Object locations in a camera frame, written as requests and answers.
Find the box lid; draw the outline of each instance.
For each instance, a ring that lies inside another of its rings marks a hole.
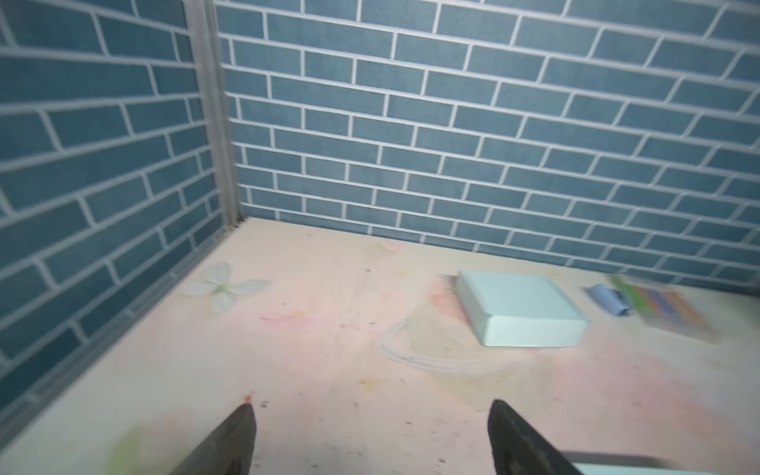
[[[463,271],[480,307],[492,316],[587,321],[549,278],[539,275]]]

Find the pink stain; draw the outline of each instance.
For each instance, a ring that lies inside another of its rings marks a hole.
[[[746,436],[703,404],[679,373],[614,333],[555,360],[556,392],[536,425],[565,449],[645,454],[716,470],[747,461]]]
[[[386,239],[383,239],[380,242],[380,245],[385,248],[386,251],[390,252],[399,252],[401,249],[404,248],[404,243],[401,241],[389,241]]]
[[[303,328],[313,323],[313,320],[306,314],[299,310],[281,314],[275,317],[260,317],[263,323],[274,327],[291,327],[291,328]]]
[[[438,280],[433,284],[433,288],[430,291],[430,303],[446,315],[469,324],[467,314],[464,312],[459,299],[448,283]]]

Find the flower petal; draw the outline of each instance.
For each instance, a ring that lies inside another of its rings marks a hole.
[[[214,296],[214,303],[212,308],[216,313],[225,314],[229,313],[235,305],[235,299],[237,295],[229,292],[221,292]]]
[[[220,262],[214,265],[206,273],[206,280],[218,284],[225,284],[230,281],[230,277],[233,275],[233,266],[228,262]]]
[[[230,284],[230,292],[242,295],[252,295],[265,290],[272,284],[271,280],[246,280],[245,282]]]
[[[215,283],[191,283],[182,291],[187,296],[195,297],[201,295],[208,295],[217,288]]]

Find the brick wall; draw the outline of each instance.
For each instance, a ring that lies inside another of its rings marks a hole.
[[[0,2],[3,431],[218,235],[192,62],[179,0]]]
[[[757,6],[240,0],[217,11],[247,214],[752,285]]]

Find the white grout line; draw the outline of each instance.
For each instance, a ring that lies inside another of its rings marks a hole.
[[[90,211],[90,207],[87,206],[87,201],[81,196],[77,197],[77,201],[79,202],[79,207],[82,210],[82,214],[84,215],[84,219],[87,221],[87,224],[93,228],[97,227],[97,221],[95,221],[92,211]]]
[[[523,116],[522,121],[520,122],[520,127],[518,128],[517,133],[515,134],[515,138],[521,138],[522,133],[525,130],[525,125],[527,124],[528,116]]]
[[[482,142],[483,142],[483,137],[484,137],[484,136],[482,136],[482,135],[480,136],[480,143],[482,143]]]
[[[566,119],[568,115],[568,111],[570,110],[570,105],[575,100],[575,93],[570,93],[570,96],[565,101],[565,106],[562,107],[562,112],[559,114],[559,117],[561,119]]]
[[[359,60],[351,59],[351,84],[356,84],[356,70],[359,68]]]
[[[91,195],[92,193],[98,192],[100,190],[112,188],[115,185],[121,184],[123,182],[127,182],[127,181],[129,181],[131,179],[134,179],[134,178],[137,178],[142,173],[150,172],[150,171],[153,171],[153,170],[156,170],[156,169],[159,169],[159,168],[163,168],[163,167],[168,166],[168,165],[172,165],[174,163],[181,162],[183,160],[186,160],[188,157],[193,156],[195,153],[198,152],[198,150],[199,149],[196,149],[196,150],[193,150],[191,152],[185,153],[183,155],[180,155],[177,158],[168,158],[167,157],[166,159],[160,160],[160,161],[158,161],[156,163],[152,163],[149,166],[143,167],[141,169],[134,170],[134,171],[132,171],[130,173],[125,173],[123,176],[120,176],[120,177],[108,180],[106,182],[98,182],[98,183],[96,183],[94,185],[85,186],[85,187],[80,188],[80,189],[78,189],[78,190],[76,190],[74,192],[67,193],[67,194],[64,194],[64,195],[52,198],[52,199],[50,199],[48,201],[44,201],[44,202],[42,202],[40,204],[36,204],[34,206],[25,208],[22,211],[19,211],[17,213],[11,214],[9,216],[3,217],[0,220],[0,226],[9,226],[9,225],[11,225],[13,223],[21,222],[23,220],[26,220],[29,217],[35,216],[35,215],[40,214],[42,212],[50,211],[50,210],[55,209],[55,208],[57,208],[57,207],[59,207],[59,206],[61,206],[63,204],[70,203],[71,201],[75,201],[75,200],[79,199],[79,197],[86,197],[86,196]],[[183,182],[183,183],[193,182],[194,179],[197,179],[197,178],[198,178],[198,176],[191,177],[190,179],[188,179],[188,181]],[[157,199],[165,198],[167,195],[170,195],[170,193],[168,192],[168,190],[165,190],[165,191],[163,191],[163,192],[161,192],[159,194],[159,196],[157,197]],[[135,211],[135,210],[142,209],[144,206],[147,206],[150,203],[153,203],[153,202],[157,201],[157,199],[149,201],[149,202],[142,201],[141,203],[136,204],[134,207],[130,207],[127,210],[123,210],[123,211],[121,211],[121,212],[119,212],[119,213],[117,213],[117,214],[109,217],[107,220],[101,221],[98,224],[98,227],[96,228],[96,230],[98,230],[100,228],[108,227],[108,225],[110,225],[111,223],[115,222],[116,220],[120,219],[121,217],[126,216],[126,214],[130,210]],[[67,246],[71,242],[72,239],[75,239],[75,238],[72,237],[72,236],[69,236],[68,238],[63,239],[62,241],[59,241],[55,245],[51,245],[50,247],[45,248],[41,252],[43,254],[46,254],[50,249],[59,249],[58,246],[61,246],[61,249],[62,249],[62,247]],[[0,274],[3,274],[3,273],[5,273],[5,269],[3,269],[3,270],[0,271]]]
[[[166,195],[171,195],[171,193],[172,192],[176,192],[176,190],[177,190],[177,188],[171,188],[170,192],[167,193]],[[131,249],[132,247],[134,247],[134,245],[136,243],[139,243],[139,242],[143,241],[144,239],[146,239],[151,233],[155,232],[156,227],[163,227],[163,226],[167,225],[168,223],[173,222],[177,217],[178,217],[177,214],[174,214],[174,215],[172,215],[170,217],[167,217],[164,221],[162,221],[161,223],[159,223],[158,226],[151,227],[147,231],[143,232],[141,235],[136,236],[135,238],[131,239],[130,241],[122,244],[121,246],[119,246],[117,249],[113,249],[107,255],[104,255],[103,257],[99,258],[98,260],[92,262],[85,269],[82,269],[79,272],[77,272],[76,274],[74,274],[74,275],[72,275],[70,277],[67,277],[66,281],[63,283],[63,286],[59,287],[58,292],[56,292],[56,293],[50,293],[50,292],[48,292],[48,293],[46,293],[44,295],[43,299],[35,299],[33,301],[34,302],[34,306],[33,307],[24,306],[21,309],[17,309],[16,311],[14,311],[12,314],[5,316],[3,318],[3,320],[0,321],[0,328],[7,328],[8,326],[10,326],[10,325],[14,324],[16,321],[18,321],[19,319],[23,318],[29,311],[31,311],[31,310],[33,310],[35,308],[39,308],[39,306],[44,305],[45,303],[49,302],[50,300],[56,298],[62,292],[65,292],[66,290],[68,290],[68,289],[72,288],[73,286],[77,285],[85,277],[90,276],[94,271],[100,269],[104,265],[107,266],[108,263],[110,263],[111,260],[114,259],[114,257],[120,256],[126,250]],[[202,227],[205,223],[207,223],[211,219],[213,219],[213,217],[207,217],[207,219],[205,221],[202,221],[200,224],[198,224],[195,229]],[[182,241],[181,238],[177,239],[176,240],[176,244],[179,244],[181,241]],[[149,259],[148,261],[146,261],[145,263],[143,263],[141,266],[139,266],[136,269],[134,269],[129,275],[127,275],[125,277],[125,279],[122,280],[122,283],[126,283],[127,280],[131,280],[133,277],[141,274],[141,272],[144,269],[150,267],[150,265],[152,265],[159,258],[163,257],[165,254],[166,254],[165,252],[161,252],[161,253],[159,253],[159,255],[156,255],[156,256],[152,257],[151,259]],[[119,285],[115,285],[114,287],[111,287],[110,290],[107,290],[105,293],[101,294],[100,296],[98,296],[95,299],[93,299],[92,301],[90,301],[85,307],[83,307],[82,309],[77,310],[77,312],[74,313],[69,318],[69,321],[72,321],[72,320],[75,321],[75,320],[77,320],[78,316],[86,314],[91,309],[93,309],[95,306],[99,305],[103,300],[107,299],[114,292],[118,291],[120,288],[121,287]],[[27,348],[22,353],[21,356],[17,356],[16,360],[23,359],[25,357],[24,354],[34,353],[35,350],[33,350],[33,348],[35,346],[39,346],[39,345],[44,346],[44,344],[45,344],[44,340],[46,338],[48,338],[50,334],[54,334],[54,333],[55,333],[55,330],[50,331],[45,337],[43,337],[40,340],[38,340],[30,348]]]
[[[420,128],[416,125],[412,129],[412,145],[416,146],[417,143],[417,135],[420,133]]]
[[[438,25],[441,21],[441,4],[437,3],[435,4],[435,16],[433,17],[432,21],[432,32],[438,33]]]
[[[723,72],[723,74],[720,76],[720,79],[726,79],[731,75],[736,65],[739,64],[739,61],[742,58],[742,56],[744,56],[745,52],[746,52],[746,49],[742,49],[741,51],[733,55],[731,62],[729,62],[728,66],[726,66],[726,71]]]
[[[568,12],[570,12],[570,4],[572,3],[572,0],[567,0],[565,3],[565,7],[562,9],[562,13],[559,14],[561,17],[567,17]]]
[[[473,45],[469,44],[467,45],[467,51],[464,53],[464,65],[462,66],[462,71],[466,71],[470,68],[470,60],[472,59],[473,55]]]
[[[716,152],[718,151],[719,147],[712,147],[708,152],[705,154],[705,158],[702,159],[702,162],[699,164],[697,169],[704,168],[710,163],[710,161],[715,157]]]
[[[100,26],[100,19],[98,19],[97,15],[94,12],[90,13],[90,17],[92,18],[93,25],[95,26],[95,35],[97,36],[98,43],[100,44],[100,49],[103,50],[103,54],[106,56],[111,56],[111,53],[108,51],[108,45],[106,44],[106,38],[103,35],[103,28]]]
[[[169,138],[171,134],[168,132],[163,133],[163,140],[166,142],[166,148],[169,150],[169,156],[174,157],[174,150],[172,148],[172,140]]]
[[[551,59],[551,55],[548,55],[543,59],[543,64],[541,65],[541,69],[538,71],[538,77],[536,78],[537,83],[543,83],[543,75],[546,73],[546,69],[549,67],[549,61]]]
[[[697,126],[697,123],[702,119],[704,116],[703,112],[697,112],[694,114],[694,117],[692,117],[692,120],[689,122],[689,125],[686,126],[686,129],[684,129],[683,133],[681,134],[681,137],[688,137],[689,134],[692,133],[694,130],[694,127]]]
[[[499,184],[501,184],[501,183],[503,183],[503,182],[504,182],[504,180],[507,178],[507,171],[508,171],[508,170],[509,170],[509,166],[505,166],[505,167],[502,169],[502,173],[501,173],[501,175],[499,175],[499,180],[498,180],[496,183],[499,183]]]
[[[509,45],[513,46],[515,44],[515,41],[517,41],[518,38],[518,31],[520,30],[520,26],[522,25],[522,15],[518,15],[517,21],[515,21],[515,28],[512,30],[512,35],[509,37]]]
[[[454,120],[456,119],[457,110],[459,108],[459,104],[454,104],[454,106],[451,108],[451,117],[448,119],[448,127],[453,128],[454,127]]]
[[[597,51],[597,46],[599,45],[599,41],[602,38],[602,34],[604,34],[605,28],[601,27],[599,30],[597,30],[596,36],[594,36],[594,41],[591,42],[591,48],[588,50],[588,54],[586,55],[586,58],[593,58],[594,53]]]
[[[475,157],[480,157],[481,153],[483,152],[483,144],[486,142],[485,137],[481,137],[480,140],[478,140],[477,147],[475,148]]]
[[[45,265],[45,262],[40,258],[32,258],[31,262],[33,265],[36,266],[37,270],[40,272],[40,275],[43,276],[43,280],[47,284],[47,286],[52,291],[57,291],[59,289],[58,283],[55,281],[55,278],[53,278],[52,274],[50,273],[50,270],[47,268],[47,265]]]
[[[43,125],[45,126],[45,130],[48,133],[52,146],[55,148],[56,152],[60,152],[63,150],[63,145],[61,145],[61,139],[58,136],[58,132],[55,130],[55,126],[50,119],[50,115],[45,111],[40,111],[40,118],[42,119]]]
[[[470,183],[470,182],[467,182],[467,183],[464,184],[464,189],[462,190],[462,196],[459,197],[460,200],[463,201],[463,200],[467,199],[467,195],[470,194],[470,185],[471,184],[472,183]]]
[[[263,11],[261,13],[262,16],[262,22],[263,22],[263,28],[262,28],[262,36],[264,37],[264,40],[269,41],[269,13],[266,11]]]
[[[398,44],[398,32],[393,32],[391,39],[391,59],[396,59],[396,45]]]
[[[663,102],[666,105],[670,105],[671,104],[670,101],[673,100],[673,97],[676,95],[676,92],[678,91],[678,89],[681,88],[681,84],[683,84],[683,80],[684,80],[684,78],[678,78],[678,79],[676,79],[676,82],[673,83],[673,87],[670,89],[670,92],[667,94],[667,96],[665,96],[665,99],[663,100]]]
[[[5,35],[5,42],[9,46],[16,46],[16,38],[11,31],[11,25],[8,23],[8,19],[5,17],[5,13],[0,8],[0,33]]]
[[[702,35],[702,39],[706,40],[710,37],[710,35],[715,31],[715,27],[717,27],[717,24],[720,22],[720,19],[723,17],[723,13],[728,9],[729,4],[726,3],[722,7],[720,7],[715,14],[715,17],[713,18],[713,21],[710,22],[710,25],[708,26],[707,30],[705,31],[705,34]]]
[[[74,333],[74,336],[79,340],[80,344],[86,344],[87,343],[87,335],[84,334],[84,330],[82,330],[82,327],[79,326],[78,322],[76,321],[69,321],[68,327],[71,329],[71,331]]]
[[[177,61],[180,61],[179,59],[179,47],[177,46],[177,33],[172,33],[172,47],[174,48],[174,59]]]
[[[504,84],[502,81],[499,81],[496,83],[496,87],[493,88],[493,97],[491,97],[491,102],[489,102],[490,107],[496,106],[496,101],[499,99],[499,92],[502,89],[502,84]]]
[[[446,0],[447,3],[452,3],[455,5],[461,5],[464,7],[474,7],[475,5],[472,4],[472,2],[456,2],[456,0]],[[263,7],[260,5],[236,5],[236,8],[242,9],[242,10],[254,10],[254,11],[270,11],[272,13],[277,13],[282,16],[288,16],[288,17],[295,17],[295,18],[303,18],[303,19],[313,19],[313,15],[306,15],[306,14],[300,14],[297,12],[292,11],[281,11],[277,10],[276,8],[268,8]],[[496,13],[509,13],[513,14],[515,16],[527,14],[530,15],[532,18],[541,19],[541,20],[548,20],[548,21],[556,21],[557,16],[554,13],[546,13],[542,11],[525,11],[524,9],[520,8],[510,8],[502,5],[488,5],[488,4],[481,4],[477,6],[477,10],[480,11],[492,11]],[[340,18],[320,18],[320,20],[324,21],[325,23],[331,23],[331,24],[342,24],[347,26],[356,26],[356,22],[354,20],[344,20]],[[632,33],[636,35],[649,35],[649,36],[666,36],[673,40],[681,40],[681,41],[694,41],[694,36],[689,33],[679,33],[677,31],[662,31],[658,30],[657,28],[650,28],[645,27],[641,25],[628,25],[628,24],[619,24],[619,23],[610,23],[606,21],[599,21],[589,18],[582,18],[582,17],[564,17],[562,19],[562,22],[565,24],[571,24],[571,25],[577,25],[577,26],[583,26],[583,27],[593,27],[593,28],[600,28],[600,27],[614,27],[616,30],[620,30],[622,33]],[[386,27],[378,24],[367,24],[362,23],[362,28],[368,29],[368,30],[376,30],[376,31],[385,31],[385,32],[394,32],[398,29],[396,27]],[[430,37],[435,38],[435,36],[441,36],[436,35],[435,33],[430,32],[423,32],[423,31],[414,31],[413,34],[423,37]],[[467,39],[468,41],[474,41],[478,43],[488,43],[482,40],[472,40]],[[716,47],[723,47],[723,48],[736,48],[736,43],[732,42],[730,40],[722,40],[719,38],[704,38],[701,40],[701,43],[707,44],[707,45],[713,45]],[[751,46],[753,50],[760,50],[760,46]]]
[[[749,107],[752,105],[752,103],[755,102],[755,100],[757,99],[758,95],[760,95],[760,89],[758,89],[755,92],[751,93],[749,95],[749,97],[747,97],[747,101],[744,102],[744,105],[739,109],[739,112],[737,112],[736,114],[740,115],[740,116],[742,114],[746,114],[747,109],[749,109]]]
[[[281,45],[282,47],[286,47],[286,48],[287,47],[290,47],[290,48],[296,47],[296,48],[299,48],[299,49],[304,49],[305,51],[311,51],[311,50],[313,50],[313,51],[316,51],[316,52],[321,52],[323,54],[325,53],[325,51],[327,51],[328,54],[338,55],[340,57],[344,57],[344,58],[347,58],[347,59],[353,59],[353,58],[356,58],[356,57],[362,57],[361,55],[355,55],[355,54],[351,54],[351,53],[339,52],[339,51],[334,51],[334,50],[316,49],[316,48],[311,48],[311,47],[308,47],[308,46],[293,45],[293,44],[290,44],[290,43],[265,42],[264,40],[256,39],[256,38],[250,38],[250,37],[247,37],[247,36],[236,36],[236,35],[225,35],[225,36],[228,36],[229,38],[235,39],[237,41],[246,41],[246,42],[255,43],[255,44],[278,44],[278,45]],[[533,50],[530,50],[530,53],[532,53],[533,55],[535,55],[536,52],[533,51]],[[552,53],[550,53],[547,56],[547,58],[551,58],[551,57],[557,57],[557,53],[552,52]],[[410,64],[411,64],[413,67],[423,68],[425,71],[442,72],[442,73],[445,73],[445,74],[462,74],[462,73],[465,73],[465,77],[486,79],[488,81],[508,80],[509,82],[512,82],[514,84],[527,85],[527,86],[532,86],[532,87],[540,86],[540,87],[542,87],[544,89],[557,90],[557,91],[566,92],[566,93],[571,93],[571,92],[577,90],[574,87],[562,86],[562,85],[559,85],[559,84],[542,83],[541,82],[541,78],[543,76],[543,71],[545,71],[546,66],[548,64],[547,61],[545,61],[543,63],[543,66],[541,68],[541,72],[540,72],[540,76],[539,76],[538,80],[536,80],[536,81],[528,81],[528,80],[520,79],[520,78],[504,78],[502,76],[495,76],[493,74],[476,73],[476,72],[472,72],[472,71],[462,71],[460,69],[444,68],[444,67],[434,66],[434,65],[420,65],[420,64],[417,64],[417,63],[399,62],[399,61],[392,60],[392,59],[379,58],[379,57],[374,57],[374,56],[368,56],[368,57],[366,57],[366,59],[369,60],[369,61],[378,62],[380,64],[403,65],[404,67],[410,67]],[[583,61],[579,60],[579,58],[577,56],[571,56],[571,57],[566,58],[566,59],[568,61],[572,61],[572,62],[580,62],[580,63],[583,62]],[[600,62],[600,61],[596,61],[595,60],[593,63],[594,63],[594,65],[600,65],[600,66],[606,67],[606,68],[608,68],[608,67],[611,66],[611,64],[607,60],[605,60],[604,62]],[[625,71],[635,72],[635,73],[641,73],[641,72],[648,72],[650,74],[652,73],[652,70],[650,68],[642,71],[642,69],[641,69],[640,66],[631,66],[628,63],[615,64],[614,67],[618,68],[618,69],[625,70]],[[242,68],[242,67],[238,67],[238,68],[232,68],[232,69],[238,69],[240,71],[256,71],[256,72],[260,72],[260,74],[269,74],[269,73],[271,73],[270,71],[258,70],[256,68]],[[660,71],[659,75],[662,76],[663,74],[665,74],[666,76],[670,76],[670,78],[672,78],[673,80],[675,80],[676,82],[678,82],[678,81],[680,81],[680,80],[682,80],[684,78],[684,74],[685,73],[680,72],[680,73],[676,74],[673,71]],[[718,85],[718,86],[722,86],[722,87],[730,85],[730,84],[727,84],[727,81],[719,81],[719,80],[717,80],[715,76],[694,76],[692,79],[696,80],[696,81],[700,81],[700,82],[706,83],[706,84],[714,84],[714,85]],[[336,82],[336,81],[317,80],[317,79],[315,79],[315,81],[317,81],[317,82],[323,82],[325,84],[336,84],[336,85],[342,85],[342,86],[346,85],[345,83]],[[757,88],[757,85],[756,84],[741,83],[740,85],[734,85],[734,87],[738,87],[740,89],[744,89],[744,90],[747,90],[749,92],[750,89],[748,89],[748,87],[751,88],[751,90],[754,90],[755,88]],[[621,94],[621,93],[608,93],[608,92],[601,91],[601,90],[588,90],[588,93],[596,95],[596,96],[598,96],[600,98],[609,99],[609,100],[617,100],[617,101],[630,100],[630,99],[634,98],[632,96]],[[655,106],[655,107],[659,106],[659,107],[662,107],[662,105],[663,105],[663,101],[662,100],[650,99],[650,98],[647,98],[647,97],[636,97],[635,100],[637,102],[639,102],[639,103],[642,103],[644,105],[649,105],[649,106]],[[703,110],[703,108],[701,108],[700,106],[690,106],[689,104],[669,103],[667,105],[668,105],[668,107],[670,109],[673,109],[673,110],[676,110],[676,111],[683,111],[683,112],[694,113],[695,111]],[[736,113],[734,111],[725,111],[725,110],[722,110],[722,109],[715,109],[715,110],[711,111],[711,113],[715,113],[715,114],[719,114],[719,115],[722,115],[722,116],[725,116],[725,117],[731,117],[731,118],[735,118],[736,117]],[[756,121],[760,121],[760,119],[756,119],[756,118],[747,118],[747,119],[754,119]]]
[[[430,72],[426,69],[423,72],[423,83],[420,85],[420,95],[424,96],[425,94],[425,89],[427,89],[428,76],[430,76]]]
[[[98,106],[118,106],[119,104],[125,104],[130,106],[132,104],[163,102],[167,100],[180,100],[180,99],[192,99],[199,98],[198,93],[179,93],[179,94],[161,94],[156,96],[154,94],[148,96],[134,96],[134,97],[118,97],[118,98],[79,98],[73,100],[50,100],[45,102],[45,110],[48,112],[58,112],[64,110],[76,110],[85,109],[88,107]],[[0,105],[0,114],[7,115],[20,112],[36,112],[40,109],[40,105],[37,103],[12,103]]]
[[[151,66],[147,67],[147,76],[150,80],[150,87],[153,88],[153,94],[158,95],[158,84],[156,83],[156,75],[153,72]]]
[[[644,60],[644,64],[641,65],[642,68],[649,68],[652,64],[652,60],[654,60],[654,57],[657,55],[657,52],[660,51],[660,46],[663,44],[663,37],[659,37],[654,41],[654,45],[652,46],[652,50],[649,52],[649,55]]]
[[[628,109],[628,106],[630,105],[630,100],[623,101],[622,105],[620,106],[620,110],[618,110],[617,115],[615,115],[615,119],[613,119],[612,126],[618,125],[620,123],[623,115],[625,115],[625,110]]]
[[[127,133],[129,134],[130,137],[134,137],[135,130],[132,128],[132,122],[131,122],[131,119],[129,118],[129,113],[127,112],[127,106],[124,105],[124,103],[120,103],[119,110],[122,111],[122,119],[124,120],[124,124],[127,127]]]
[[[383,97],[383,101],[382,101],[382,116],[383,117],[388,117],[388,108],[390,107],[390,105],[391,105],[391,95],[385,94],[385,97]]]
[[[255,124],[255,125],[260,125],[260,126],[264,126],[264,127],[271,127],[269,124],[262,124],[260,122],[243,122],[243,123]],[[283,127],[283,126],[280,126],[279,128],[282,128],[284,130],[299,131],[299,132],[302,133],[302,131],[300,131],[300,129],[298,129],[298,128],[288,128],[288,127]],[[367,144],[383,144],[382,142],[376,142],[376,141],[371,141],[371,140],[361,139],[361,138],[354,138],[353,140],[356,141],[356,142],[367,143]],[[555,147],[554,144],[542,144],[542,145],[545,146],[545,147]],[[394,146],[395,147],[399,147],[399,148],[403,148],[405,150],[417,150],[415,147],[408,146],[408,145],[394,144]],[[562,149],[570,150],[569,147],[562,147]],[[437,154],[446,153],[449,156],[457,157],[457,158],[462,157],[462,158],[464,158],[466,160],[472,160],[473,159],[473,157],[471,155],[452,154],[450,152],[441,152],[440,150],[431,150],[431,152],[432,153],[437,153]],[[598,153],[599,152],[596,152],[596,151],[592,152],[592,154],[594,154],[594,155],[598,154]],[[604,154],[607,155],[607,156],[615,156],[615,154],[609,154],[609,153],[604,153]],[[487,158],[482,158],[482,157],[481,158],[476,158],[476,160],[483,161],[483,162],[486,162],[486,163],[499,164],[499,165],[503,165],[504,164],[504,162],[502,162],[500,160],[487,159]],[[640,158],[640,157],[636,157],[636,160],[641,161],[642,163],[654,163],[654,164],[657,164],[658,166],[662,166],[662,165],[665,164],[665,163],[658,162],[657,160],[650,161],[648,159]],[[531,165],[524,165],[524,164],[519,164],[519,167],[524,167],[524,168],[528,168],[528,169],[539,169],[540,168],[540,167],[531,166]],[[564,176],[578,176],[577,173],[567,172],[565,170],[560,170],[560,169],[553,169],[553,170],[550,171],[550,173],[558,174],[558,175],[564,175]],[[717,175],[717,176],[721,176],[720,172],[718,172],[717,170],[715,170],[715,171],[711,170],[711,174]],[[614,185],[616,185],[616,184],[619,183],[615,179],[610,179],[610,178],[606,178],[606,177],[602,177],[602,176],[595,176],[594,177],[594,181],[606,182],[606,183],[614,184]],[[671,188],[671,187],[662,186],[662,185],[658,185],[657,189],[662,189],[663,191],[667,191],[667,192],[682,192],[682,189],[680,189],[680,188]],[[709,196],[712,196],[712,194],[705,194],[704,192],[693,191],[693,193],[696,193],[698,195],[709,195]],[[723,197],[723,198],[725,198],[728,201],[739,201],[739,202],[743,201],[742,198],[734,198],[734,197]]]
[[[533,196],[533,192],[525,193],[523,201],[520,203],[518,210],[524,210],[527,207],[527,203],[530,201],[530,197]]]
[[[190,99],[185,99],[185,114],[188,116],[188,122],[192,123],[192,111],[190,109]]]

